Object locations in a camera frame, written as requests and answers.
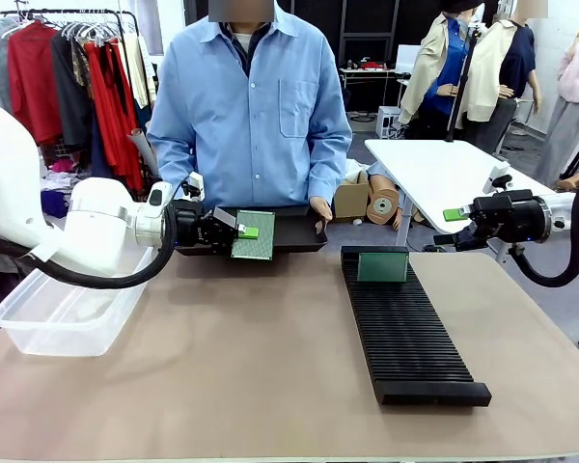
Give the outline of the person's left hand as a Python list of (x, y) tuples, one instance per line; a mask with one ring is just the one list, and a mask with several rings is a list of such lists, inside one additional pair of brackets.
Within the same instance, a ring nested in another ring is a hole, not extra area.
[(331, 206), (324, 198), (313, 196), (310, 198), (310, 207), (318, 216), (316, 232), (321, 234), (326, 230), (327, 224), (333, 219)]

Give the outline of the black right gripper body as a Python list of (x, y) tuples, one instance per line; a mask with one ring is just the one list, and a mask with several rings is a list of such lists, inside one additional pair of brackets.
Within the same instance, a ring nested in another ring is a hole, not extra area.
[(546, 240), (546, 202), (529, 189), (476, 198), (469, 219), (472, 244), (485, 245), (492, 238), (509, 244)]

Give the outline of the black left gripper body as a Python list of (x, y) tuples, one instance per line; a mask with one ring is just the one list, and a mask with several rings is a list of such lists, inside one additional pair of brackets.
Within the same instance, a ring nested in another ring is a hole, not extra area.
[(223, 226), (200, 203), (172, 200), (177, 237), (175, 250), (183, 256), (211, 256), (223, 251)]

